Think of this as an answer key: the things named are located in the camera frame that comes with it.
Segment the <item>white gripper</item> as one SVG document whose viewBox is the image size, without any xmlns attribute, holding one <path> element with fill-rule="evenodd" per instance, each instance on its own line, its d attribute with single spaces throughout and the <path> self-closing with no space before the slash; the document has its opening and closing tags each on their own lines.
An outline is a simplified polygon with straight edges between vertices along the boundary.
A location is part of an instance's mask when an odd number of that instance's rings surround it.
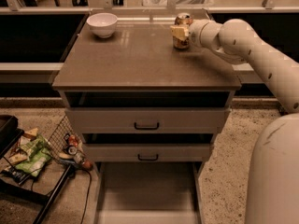
<svg viewBox="0 0 299 224">
<path fill-rule="evenodd" d="M 189 38 L 196 47 L 207 49 L 218 49 L 221 46 L 220 29 L 221 25 L 211 20 L 194 20 L 189 28 L 187 25 L 172 25 L 170 27 L 173 37 L 177 39 Z"/>
</svg>

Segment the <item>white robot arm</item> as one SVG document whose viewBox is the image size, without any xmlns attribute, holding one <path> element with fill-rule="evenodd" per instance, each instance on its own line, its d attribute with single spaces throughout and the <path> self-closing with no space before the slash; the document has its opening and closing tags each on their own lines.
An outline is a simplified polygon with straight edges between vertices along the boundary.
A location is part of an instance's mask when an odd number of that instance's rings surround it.
<svg viewBox="0 0 299 224">
<path fill-rule="evenodd" d="M 250 160 L 245 224 L 299 224 L 299 64 L 264 42 L 245 21 L 194 20 L 173 37 L 232 64 L 248 63 L 287 114 L 260 134 Z"/>
</svg>

